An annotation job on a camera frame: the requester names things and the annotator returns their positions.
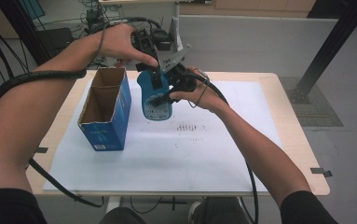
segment blue object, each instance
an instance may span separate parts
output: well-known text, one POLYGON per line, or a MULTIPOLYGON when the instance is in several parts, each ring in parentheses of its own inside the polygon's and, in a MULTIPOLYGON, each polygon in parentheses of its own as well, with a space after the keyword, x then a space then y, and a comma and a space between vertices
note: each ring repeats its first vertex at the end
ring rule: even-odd
POLYGON ((162 102, 158 106, 153 106, 149 102, 157 97, 161 97, 169 91, 169 83, 164 74, 161 74, 161 88, 154 90, 151 81, 151 74, 143 71, 137 78, 137 83, 141 86, 141 106, 144 116, 151 120, 165 120, 172 116, 172 105, 162 102))

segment hand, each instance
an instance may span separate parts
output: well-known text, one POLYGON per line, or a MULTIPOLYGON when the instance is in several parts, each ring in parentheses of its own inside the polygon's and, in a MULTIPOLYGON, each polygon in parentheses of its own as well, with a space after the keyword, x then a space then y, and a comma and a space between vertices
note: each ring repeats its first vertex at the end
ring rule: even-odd
MULTIPOLYGON (((196 67, 189 67, 194 74, 200 76, 199 69, 196 67)), ((197 106, 208 109, 213 113, 217 113, 228 107, 219 96, 210 87, 197 80, 198 86, 192 91, 175 91, 170 94, 170 98, 175 100, 188 100, 197 106)))
POLYGON ((96 43, 100 44, 103 37, 103 44, 99 55, 105 57, 113 57, 122 61, 137 60, 150 66, 158 66, 158 61, 150 55, 144 54, 135 49, 131 42, 131 33, 135 32, 135 28, 122 23, 114 27, 100 31, 94 35, 90 35, 96 43))

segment black tape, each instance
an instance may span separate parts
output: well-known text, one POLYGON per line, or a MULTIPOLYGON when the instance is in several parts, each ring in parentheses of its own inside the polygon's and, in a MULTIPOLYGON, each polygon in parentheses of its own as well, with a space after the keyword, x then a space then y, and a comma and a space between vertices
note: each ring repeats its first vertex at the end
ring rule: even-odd
POLYGON ((86 69, 78 72, 67 72, 67 71, 38 71, 26 73, 17 77, 13 77, 10 80, 4 82, 0 86, 0 98, 3 97, 10 89, 19 86, 20 84, 36 81, 40 79, 51 79, 51 78, 69 78, 77 79, 82 78, 86 75, 86 69))
POLYGON ((35 150, 35 153, 47 153, 48 151, 48 148, 47 147, 38 147, 36 150, 35 150))
POLYGON ((309 168, 315 175, 323 175, 324 177, 333 176, 331 171, 325 171, 323 168, 309 168))

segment wooden table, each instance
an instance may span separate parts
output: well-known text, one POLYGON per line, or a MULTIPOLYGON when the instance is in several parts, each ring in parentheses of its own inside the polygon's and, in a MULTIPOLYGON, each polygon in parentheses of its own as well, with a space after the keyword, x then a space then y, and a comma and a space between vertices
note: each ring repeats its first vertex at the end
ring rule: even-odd
MULTIPOLYGON (((83 94, 86 84, 94 77, 95 71, 88 71, 86 77, 79 79, 64 102, 62 109, 57 115, 48 134, 41 143, 41 147, 48 147, 46 154, 36 154, 35 160, 49 171, 54 153, 67 128, 74 110, 83 94)), ((295 116, 285 91, 275 74, 270 73, 207 73, 211 80, 235 80, 259 82, 266 100, 271 116, 274 120, 278 135, 285 153, 293 160, 303 172, 309 182, 311 190, 315 195, 326 195, 330 192, 328 184, 321 174, 313 174, 310 168, 320 167, 307 138, 295 116)), ((138 73, 128 71, 129 78, 137 78, 138 73)), ((45 178, 38 174, 33 168, 27 171, 33 192, 35 195, 60 194, 58 191, 44 191, 45 178)), ((91 195, 105 195, 105 192, 94 192, 91 195)))

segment open box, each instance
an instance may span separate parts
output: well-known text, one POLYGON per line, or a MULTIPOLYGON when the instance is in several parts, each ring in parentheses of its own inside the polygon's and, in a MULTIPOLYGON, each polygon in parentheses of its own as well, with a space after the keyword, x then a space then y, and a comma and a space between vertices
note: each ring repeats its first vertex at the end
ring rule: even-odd
POLYGON ((89 88, 78 126, 96 151, 123 150, 131 95, 124 68, 100 68, 89 88))

